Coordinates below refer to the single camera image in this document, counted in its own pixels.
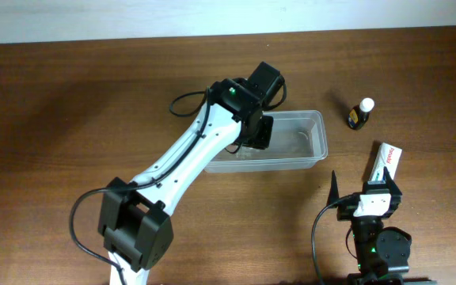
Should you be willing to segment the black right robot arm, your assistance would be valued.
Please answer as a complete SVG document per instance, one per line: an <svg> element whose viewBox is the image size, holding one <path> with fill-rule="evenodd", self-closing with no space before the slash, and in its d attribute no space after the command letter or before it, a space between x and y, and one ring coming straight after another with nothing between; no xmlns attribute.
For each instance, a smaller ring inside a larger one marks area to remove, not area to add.
<svg viewBox="0 0 456 285"><path fill-rule="evenodd" d="M348 275L349 284L417 285L436 284L427 278L406 279L412 237L397 227L386 227L388 219L399 207L402 192L387 168L381 180L363 184L361 192L339 196L336 175L331 178L328 208L337 210L339 221L348 221L355 244L357 273Z"/></svg>

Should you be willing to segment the dark syrup bottle white cap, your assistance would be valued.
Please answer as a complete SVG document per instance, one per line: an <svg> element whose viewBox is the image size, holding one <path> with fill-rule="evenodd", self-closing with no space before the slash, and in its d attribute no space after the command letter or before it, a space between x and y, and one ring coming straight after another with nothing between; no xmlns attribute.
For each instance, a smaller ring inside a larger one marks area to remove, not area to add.
<svg viewBox="0 0 456 285"><path fill-rule="evenodd" d="M373 99L366 97L354 106L348 114L348 126L353 130L359 130L368 121L375 107Z"/></svg>

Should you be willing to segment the white medicine box red text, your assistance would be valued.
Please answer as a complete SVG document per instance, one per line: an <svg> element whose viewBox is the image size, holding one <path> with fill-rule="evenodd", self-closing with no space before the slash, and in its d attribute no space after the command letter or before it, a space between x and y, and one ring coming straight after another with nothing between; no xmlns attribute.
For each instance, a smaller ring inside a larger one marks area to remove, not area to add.
<svg viewBox="0 0 456 285"><path fill-rule="evenodd" d="M384 169L388 170L388 173L393 180L401 154L401 148L383 142L378 148L378 153L374 160L374 166L371 171L369 181L383 181Z"/></svg>

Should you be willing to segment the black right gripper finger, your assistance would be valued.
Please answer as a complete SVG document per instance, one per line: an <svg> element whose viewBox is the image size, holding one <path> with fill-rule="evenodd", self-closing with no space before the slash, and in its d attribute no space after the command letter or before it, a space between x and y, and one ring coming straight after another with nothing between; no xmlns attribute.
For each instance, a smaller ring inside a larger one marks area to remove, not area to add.
<svg viewBox="0 0 456 285"><path fill-rule="evenodd" d="M387 169L386 166L383 167L383 181L385 182L386 187L389 189L390 192L399 192L399 188L393 181L393 178L390 175L390 171Z"/></svg>
<svg viewBox="0 0 456 285"><path fill-rule="evenodd" d="M336 173L333 170L332 175L331 175L331 184L330 184L329 195L328 195L328 199L327 199L327 206L335 205L339 199L340 199L340 197L339 197Z"/></svg>

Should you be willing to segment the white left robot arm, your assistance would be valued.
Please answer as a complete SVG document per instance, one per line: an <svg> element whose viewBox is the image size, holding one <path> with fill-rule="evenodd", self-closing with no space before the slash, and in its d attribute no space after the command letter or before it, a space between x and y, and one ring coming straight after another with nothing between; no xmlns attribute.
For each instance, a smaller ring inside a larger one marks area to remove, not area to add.
<svg viewBox="0 0 456 285"><path fill-rule="evenodd" d="M284 77L265 62L248 78L226 78L203 92L198 116L147 170L126 183L114 178L101 203L98 232L111 264L112 284L144 284L173 241L171 217L189 185L230 145L268 148L272 99Z"/></svg>

